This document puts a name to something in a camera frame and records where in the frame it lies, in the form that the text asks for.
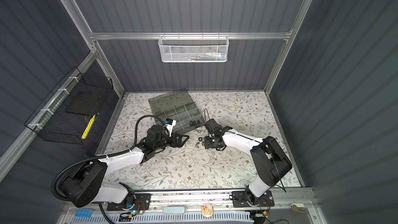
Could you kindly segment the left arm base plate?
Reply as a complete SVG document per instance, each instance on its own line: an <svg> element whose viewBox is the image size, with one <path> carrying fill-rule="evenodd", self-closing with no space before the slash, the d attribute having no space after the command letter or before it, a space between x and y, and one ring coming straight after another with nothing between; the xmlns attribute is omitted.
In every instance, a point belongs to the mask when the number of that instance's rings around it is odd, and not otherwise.
<svg viewBox="0 0 398 224"><path fill-rule="evenodd" d="M107 211L146 211L151 203L151 194L127 195L121 203L109 203Z"/></svg>

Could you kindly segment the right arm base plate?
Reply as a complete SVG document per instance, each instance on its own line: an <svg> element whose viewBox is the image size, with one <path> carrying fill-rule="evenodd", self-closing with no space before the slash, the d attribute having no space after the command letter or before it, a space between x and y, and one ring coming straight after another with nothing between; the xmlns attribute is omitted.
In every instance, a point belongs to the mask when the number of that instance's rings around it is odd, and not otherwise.
<svg viewBox="0 0 398 224"><path fill-rule="evenodd" d="M232 200L233 206L239 207L274 207L274 198L270 190L266 191L262 196L254 196L248 189L245 191L233 191L229 195L229 199Z"/></svg>

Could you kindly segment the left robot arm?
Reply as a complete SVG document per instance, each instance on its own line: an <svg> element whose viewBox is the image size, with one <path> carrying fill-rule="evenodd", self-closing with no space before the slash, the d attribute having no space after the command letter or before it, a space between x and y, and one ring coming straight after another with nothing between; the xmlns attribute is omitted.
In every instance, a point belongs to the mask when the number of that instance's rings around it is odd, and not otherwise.
<svg viewBox="0 0 398 224"><path fill-rule="evenodd" d="M70 201L76 207L102 202L131 207L132 201L126 198L134 195L133 190L125 183L107 183L104 178L120 169L147 162L167 147L181 148L188 139L188 135L153 125L134 148L83 159L63 169L53 180L51 191L56 198Z"/></svg>

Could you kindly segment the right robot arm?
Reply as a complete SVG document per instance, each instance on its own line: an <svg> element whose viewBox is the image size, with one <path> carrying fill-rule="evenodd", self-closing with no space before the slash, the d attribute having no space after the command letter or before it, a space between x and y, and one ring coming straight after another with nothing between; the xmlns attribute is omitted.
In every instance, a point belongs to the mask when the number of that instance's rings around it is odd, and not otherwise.
<svg viewBox="0 0 398 224"><path fill-rule="evenodd" d="M221 126L214 119L204 124L208 135L204 137L206 149L222 151L235 148L252 157L257 176L246 187L247 201L254 205L293 168L292 163L276 139L272 136L255 138L237 132L229 126Z"/></svg>

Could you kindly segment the black hex bolt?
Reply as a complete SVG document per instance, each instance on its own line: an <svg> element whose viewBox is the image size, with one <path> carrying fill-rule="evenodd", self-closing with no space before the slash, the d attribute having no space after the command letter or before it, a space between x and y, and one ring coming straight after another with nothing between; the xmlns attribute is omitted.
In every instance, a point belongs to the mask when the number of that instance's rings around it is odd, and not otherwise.
<svg viewBox="0 0 398 224"><path fill-rule="evenodd" d="M192 121L190 121L190 126L197 126L200 123L201 123L200 120L192 120Z"/></svg>

